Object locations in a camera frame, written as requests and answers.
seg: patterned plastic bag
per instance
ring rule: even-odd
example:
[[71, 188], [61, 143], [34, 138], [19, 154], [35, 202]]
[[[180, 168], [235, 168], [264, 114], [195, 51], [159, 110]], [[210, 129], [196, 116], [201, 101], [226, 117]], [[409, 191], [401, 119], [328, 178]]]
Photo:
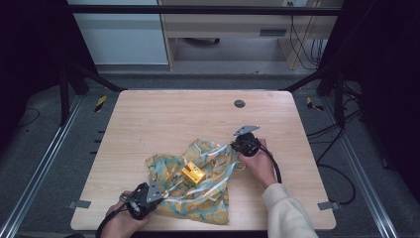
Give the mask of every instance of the patterned plastic bag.
[[[193, 162], [207, 179], [196, 187], [189, 187], [181, 170]], [[227, 224], [229, 222], [228, 179], [238, 154], [230, 145], [221, 146], [213, 141], [196, 139], [180, 157], [155, 155], [146, 160], [150, 179], [155, 179], [168, 197], [157, 207], [159, 214], [192, 220]]]

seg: wooden table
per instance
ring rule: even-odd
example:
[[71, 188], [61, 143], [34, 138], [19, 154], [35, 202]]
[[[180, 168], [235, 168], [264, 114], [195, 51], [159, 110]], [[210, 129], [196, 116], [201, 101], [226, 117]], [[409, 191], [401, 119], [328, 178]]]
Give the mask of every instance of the wooden table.
[[[238, 108], [234, 102], [244, 100]], [[124, 190], [148, 181], [145, 159], [155, 154], [180, 156], [196, 138], [229, 144], [243, 125], [259, 125], [257, 138], [266, 138], [288, 192], [298, 198], [315, 229], [333, 229], [327, 201], [292, 95], [262, 90], [128, 90], [123, 91], [109, 121], [102, 144], [80, 200], [88, 209], [76, 208], [75, 230], [95, 230], [109, 206]], [[228, 225], [213, 225], [158, 214], [145, 230], [266, 230], [263, 188], [248, 170], [236, 170], [228, 183]]]

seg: yellow box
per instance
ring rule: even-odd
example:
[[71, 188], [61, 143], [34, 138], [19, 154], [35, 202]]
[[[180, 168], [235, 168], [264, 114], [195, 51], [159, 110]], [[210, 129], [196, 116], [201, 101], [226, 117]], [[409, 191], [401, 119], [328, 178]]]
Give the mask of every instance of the yellow box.
[[207, 179], [206, 174], [204, 174], [204, 172], [202, 172], [192, 162], [188, 162], [188, 164], [184, 168], [182, 168], [181, 171], [186, 183], [190, 187], [197, 186], [202, 181]]

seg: person's right hand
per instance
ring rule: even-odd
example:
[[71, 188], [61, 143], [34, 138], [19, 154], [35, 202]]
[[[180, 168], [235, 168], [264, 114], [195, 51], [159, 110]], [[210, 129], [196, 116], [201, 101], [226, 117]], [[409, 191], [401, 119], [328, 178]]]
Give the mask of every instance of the person's right hand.
[[[265, 139], [259, 140], [260, 143], [266, 147]], [[252, 157], [246, 157], [240, 153], [239, 160], [248, 167], [253, 176], [262, 184], [264, 189], [273, 183], [277, 183], [272, 161], [264, 151], [258, 150]]]
[[[109, 207], [106, 216], [117, 210], [122, 204], [122, 201], [118, 201], [117, 204]], [[143, 220], [136, 220], [130, 215], [128, 210], [120, 211], [105, 225], [101, 238], [130, 238], [136, 231], [140, 231], [149, 224], [150, 219], [151, 216], [147, 215]]]

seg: person's left hand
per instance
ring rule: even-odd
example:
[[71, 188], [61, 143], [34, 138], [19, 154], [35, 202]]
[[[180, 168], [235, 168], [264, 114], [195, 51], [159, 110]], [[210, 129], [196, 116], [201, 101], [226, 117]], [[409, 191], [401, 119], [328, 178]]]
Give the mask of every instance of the person's left hand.
[[[117, 204], [109, 207], [106, 215], [117, 210], [122, 204], [123, 202], [119, 201]], [[128, 210], [120, 211], [105, 225], [101, 237], [130, 238], [136, 231], [140, 231], [149, 224], [150, 220], [150, 215], [147, 215], [143, 220], [136, 220], [130, 215]]]

